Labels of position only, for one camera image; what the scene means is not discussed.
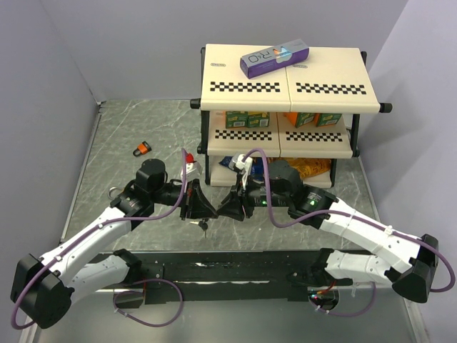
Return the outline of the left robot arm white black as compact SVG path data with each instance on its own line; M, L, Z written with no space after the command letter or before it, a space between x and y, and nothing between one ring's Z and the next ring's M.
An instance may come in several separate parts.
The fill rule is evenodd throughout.
M105 260L92 259L112 242L147 221L180 211L182 219L217 218L215 208L191 178L194 166L182 161L179 179L168 179L160 159L147 159L136 176L86 228L53 250L21 258L14 274L11 325L22 330L32 325L55 325L80 299L112 284L137 285L141 261L125 249Z

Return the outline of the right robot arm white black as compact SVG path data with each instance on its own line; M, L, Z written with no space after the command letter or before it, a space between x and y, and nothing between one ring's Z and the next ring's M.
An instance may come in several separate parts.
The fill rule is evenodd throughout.
M264 181L255 180L251 162L229 162L229 169L237 173L236 183L222 201L219 215L243 221L256 207L286 207L289 216L302 224L343 237L367 251L352 254L322 249L311 268L317 283L350 279L387 284L412 302L427 302L438 264L434 237L404 234L363 215L333 194L304 184L298 170L284 160L268 165Z

